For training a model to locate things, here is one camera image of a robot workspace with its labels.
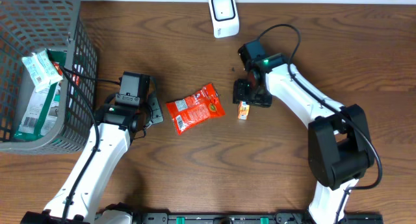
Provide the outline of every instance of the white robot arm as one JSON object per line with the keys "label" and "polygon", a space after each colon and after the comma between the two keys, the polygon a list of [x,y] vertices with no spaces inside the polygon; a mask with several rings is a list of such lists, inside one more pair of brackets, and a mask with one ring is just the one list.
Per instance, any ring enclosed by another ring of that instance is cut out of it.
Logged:
{"label": "white robot arm", "polygon": [[[103,195],[104,189],[110,179],[110,176],[116,167],[118,161],[127,152],[130,146],[130,136],[128,130],[120,130],[119,126],[101,123],[99,126],[99,135],[101,142],[99,151],[93,157],[90,165],[87,167],[84,175],[79,182],[75,194],[73,195],[72,203],[68,210],[68,219],[77,219],[83,217],[81,220],[86,223],[94,223],[99,202]],[[93,146],[96,144],[96,134],[92,127],[90,130],[90,137],[86,144],[83,153],[79,157],[75,167],[62,188],[56,196],[48,202],[44,210],[49,212],[50,216],[62,217],[65,202],[69,192],[78,177],[81,169],[88,160]],[[101,216],[96,223],[119,223],[130,224],[132,216],[125,212],[117,210],[109,210],[112,215],[110,218],[108,214]]]}
{"label": "white robot arm", "polygon": [[[294,64],[291,64],[291,69],[292,74],[296,74],[296,78],[304,86],[311,90],[316,96],[325,100],[327,104],[336,108],[338,111],[341,111],[340,108],[343,106],[341,103],[330,99],[316,89],[309,81],[299,74]],[[328,117],[333,115],[331,110],[328,110],[318,103],[318,101],[312,98],[291,79],[286,64],[282,64],[274,68],[270,73],[267,73],[265,81],[267,90],[273,96],[282,100],[298,116],[306,127],[319,116]],[[329,187],[321,185],[320,182],[317,182],[315,196],[312,203],[309,205],[309,213],[313,220],[317,224],[332,224],[336,216],[336,211],[341,203],[341,199],[343,198],[345,188],[355,186],[357,182],[358,179],[351,179],[342,183],[336,190],[332,190]],[[339,220],[344,218],[344,207],[346,202],[347,199],[345,199],[341,213],[339,214]]]}

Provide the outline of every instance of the small orange box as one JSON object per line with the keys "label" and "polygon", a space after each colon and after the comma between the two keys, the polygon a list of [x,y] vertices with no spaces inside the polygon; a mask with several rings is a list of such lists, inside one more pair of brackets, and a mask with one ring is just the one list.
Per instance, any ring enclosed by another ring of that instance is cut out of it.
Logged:
{"label": "small orange box", "polygon": [[239,119],[246,120],[249,110],[250,110],[250,106],[247,105],[245,101],[240,101],[240,105],[239,105]]}

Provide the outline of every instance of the cable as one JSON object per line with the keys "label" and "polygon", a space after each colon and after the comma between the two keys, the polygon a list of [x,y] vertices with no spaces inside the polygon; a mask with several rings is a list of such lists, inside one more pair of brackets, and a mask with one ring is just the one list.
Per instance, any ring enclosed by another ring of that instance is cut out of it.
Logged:
{"label": "cable", "polygon": [[66,197],[66,202],[65,202],[65,207],[64,207],[64,211],[62,213],[62,219],[61,219],[61,223],[65,223],[66,222],[66,216],[68,215],[68,210],[70,208],[70,205],[72,203],[72,199],[73,199],[73,195],[75,194],[75,190],[77,189],[77,186],[79,184],[79,182],[81,181],[88,165],[91,163],[94,155],[96,154],[96,152],[98,151],[98,147],[99,147],[99,131],[98,131],[98,125],[94,119],[94,113],[92,111],[92,108],[88,105],[88,99],[85,97],[84,93],[81,91],[81,89],[78,87],[78,85],[76,85],[70,78],[70,76],[65,73],[65,71],[67,69],[65,69],[62,66],[59,66],[62,70],[62,74],[65,76],[65,78],[68,80],[68,82],[73,86],[73,88],[75,88],[75,90],[78,92],[78,94],[81,96],[81,99],[85,102],[85,106],[86,109],[88,111],[88,113],[90,114],[90,117],[92,119],[92,124],[94,125],[94,130],[96,132],[96,144],[95,146],[92,148],[92,152],[91,155],[88,157],[87,161],[85,162],[85,165],[83,166],[83,168],[81,169],[81,171],[78,174],[78,177],[76,178],[75,182],[72,185],[71,191],[69,196]]}
{"label": "cable", "polygon": [[60,69],[61,69],[62,71],[63,71],[63,70],[65,70],[65,71],[67,71],[67,72],[69,72],[69,73],[71,73],[71,74],[73,74],[73,75],[77,75],[77,76],[82,77],[82,78],[84,78],[84,79],[89,79],[89,80],[92,80],[92,81],[108,82],[108,83],[111,83],[111,84],[117,84],[118,86],[119,86],[119,85],[121,85],[121,83],[120,83],[120,82],[117,82],[117,81],[110,81],[110,80],[106,80],[106,79],[99,79],[99,78],[87,77],[87,76],[85,76],[85,75],[81,75],[81,74],[80,74],[80,73],[78,73],[78,72],[72,71],[72,70],[70,70],[70,69],[66,69],[66,68],[64,68],[64,67],[62,67],[62,66],[59,66],[59,67],[60,67]]}
{"label": "cable", "polygon": [[117,96],[118,92],[112,93],[107,96],[107,98],[104,100],[105,104],[110,104],[110,102]]}
{"label": "cable", "polygon": [[365,134],[363,133],[363,131],[351,120],[349,120],[344,114],[342,114],[340,111],[336,110],[334,107],[328,105],[325,103],[325,100],[321,100],[319,97],[317,97],[313,92],[311,92],[311,90],[307,89],[297,78],[296,78],[296,74],[293,74],[291,71],[291,62],[292,59],[294,57],[294,55],[296,54],[300,42],[302,41],[302,36],[300,34],[300,31],[292,25],[289,24],[278,24],[275,26],[271,26],[270,28],[266,29],[264,32],[262,32],[257,39],[260,39],[260,37],[262,37],[264,34],[266,34],[266,32],[276,28],[276,27],[289,27],[291,29],[293,29],[297,35],[298,35],[298,43],[296,44],[296,47],[294,48],[291,56],[289,57],[289,60],[287,61],[287,71],[289,72],[289,75],[291,76],[291,79],[294,80],[299,87],[301,87],[305,92],[307,92],[311,97],[313,97],[315,100],[318,101],[319,104],[321,104],[322,106],[325,106],[328,110],[331,110],[332,112],[334,112],[335,114],[337,114],[342,120],[345,121],[346,124],[348,124],[349,126],[351,126],[353,129],[355,129],[358,134],[365,140],[365,142],[368,144],[368,146],[370,147],[371,152],[374,155],[374,159],[377,163],[377,168],[378,168],[378,174],[377,174],[377,179],[374,183],[367,185],[367,186],[353,186],[353,187],[348,187],[344,190],[344,195],[343,198],[341,199],[341,203],[338,206],[338,211],[337,211],[337,215],[335,217],[335,223],[338,223],[338,218],[339,218],[339,213],[341,212],[341,209],[343,207],[343,204],[345,202],[346,196],[350,194],[350,190],[368,190],[371,188],[375,188],[377,185],[379,185],[379,183],[382,180],[383,177],[383,167],[382,167],[382,162],[380,161],[380,157],[378,156],[378,153],[376,151],[376,149],[374,148],[373,144],[370,142],[370,140],[365,136]]}
{"label": "cable", "polygon": [[134,140],[145,138],[145,137],[146,137],[146,128],[143,127],[143,136],[136,137],[136,138],[134,138]]}
{"label": "cable", "polygon": [[151,110],[151,107],[150,107],[150,105],[149,104],[147,104],[146,103],[146,108],[149,110],[149,112],[150,112],[150,121],[149,121],[149,125],[145,125],[144,126],[144,128],[145,129],[148,129],[150,126],[152,126],[153,125],[153,111]]}

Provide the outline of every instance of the snack bag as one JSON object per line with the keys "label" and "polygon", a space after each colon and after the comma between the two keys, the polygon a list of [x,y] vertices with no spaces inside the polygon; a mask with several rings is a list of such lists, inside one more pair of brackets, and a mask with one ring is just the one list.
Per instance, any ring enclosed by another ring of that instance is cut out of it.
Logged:
{"label": "snack bag", "polygon": [[21,61],[31,75],[36,92],[49,88],[52,84],[62,80],[54,65],[49,60],[47,50],[23,57]]}
{"label": "snack bag", "polygon": [[14,139],[33,141],[45,136],[58,119],[60,84],[36,92],[33,90],[29,104]]}
{"label": "snack bag", "polygon": [[206,119],[226,115],[213,84],[207,84],[194,95],[166,105],[179,135]]}

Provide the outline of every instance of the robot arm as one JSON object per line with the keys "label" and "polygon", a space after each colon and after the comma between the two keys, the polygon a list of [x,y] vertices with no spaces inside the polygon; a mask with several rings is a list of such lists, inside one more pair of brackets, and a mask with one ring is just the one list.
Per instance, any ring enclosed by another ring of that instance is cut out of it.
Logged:
{"label": "robot arm", "polygon": [[[130,146],[129,131],[123,131],[117,125],[101,123],[99,125],[99,135],[101,136],[99,151],[93,157],[77,186],[68,211],[67,218],[70,220],[80,219],[86,223],[94,223],[99,202],[101,201],[110,176],[116,164]],[[92,127],[88,143],[75,164],[75,167],[72,169],[70,176],[56,196],[44,208],[44,210],[49,212],[50,216],[56,218],[62,217],[66,197],[69,195],[75,179],[90,156],[95,143],[96,135]],[[125,217],[127,222],[119,223],[130,224],[131,216]]]}
{"label": "robot arm", "polygon": [[[338,111],[341,111],[341,107],[343,106],[341,103],[330,99],[316,89],[309,81],[299,74],[294,64],[291,64],[291,69],[292,74],[296,74],[296,78],[304,86],[308,87],[308,89],[316,96],[325,100],[326,103],[336,108]],[[291,79],[286,64],[274,68],[270,73],[265,75],[265,78],[266,88],[270,94],[282,100],[298,116],[306,127],[308,127],[309,123],[313,122],[317,117],[328,117],[333,115],[331,110],[321,106],[320,103],[301,89],[301,87]],[[312,203],[309,205],[309,214],[313,220],[317,224],[332,224],[344,195],[345,188],[355,186],[357,183],[358,179],[351,179],[342,183],[338,189],[332,190],[327,186],[321,185],[320,182],[317,182],[315,196]],[[342,206],[339,220],[344,218],[344,207],[347,199],[345,199]]]}
{"label": "robot arm", "polygon": [[[233,102],[245,101],[249,105],[269,107],[272,96],[275,96],[304,123],[308,128],[309,167],[318,180],[309,215],[317,224],[332,224],[344,190],[357,184],[365,170],[374,164],[374,157],[368,154],[361,136],[301,88],[288,69],[311,93],[359,125],[369,139],[364,111],[357,105],[345,107],[324,95],[299,74],[294,64],[288,68],[287,59],[282,54],[267,55],[258,40],[244,44],[239,55],[248,78],[234,83]],[[336,134],[346,134],[347,137],[337,142]],[[347,199],[348,196],[341,204],[338,221],[344,218]]]}
{"label": "robot arm", "polygon": [[[61,223],[67,197],[81,173],[65,223],[132,223],[133,215],[118,208],[106,210],[99,219],[96,219],[96,212],[116,164],[127,152],[136,133],[143,130],[146,135],[146,128],[163,121],[156,92],[148,95],[151,79],[143,74],[123,74],[120,92],[111,95],[95,113],[100,142],[92,159],[90,155],[96,144],[94,127],[90,129],[83,153],[56,196],[48,202],[41,214],[27,212],[21,223]],[[114,98],[115,103],[112,105],[110,102]],[[82,172],[88,160],[89,165]]]}

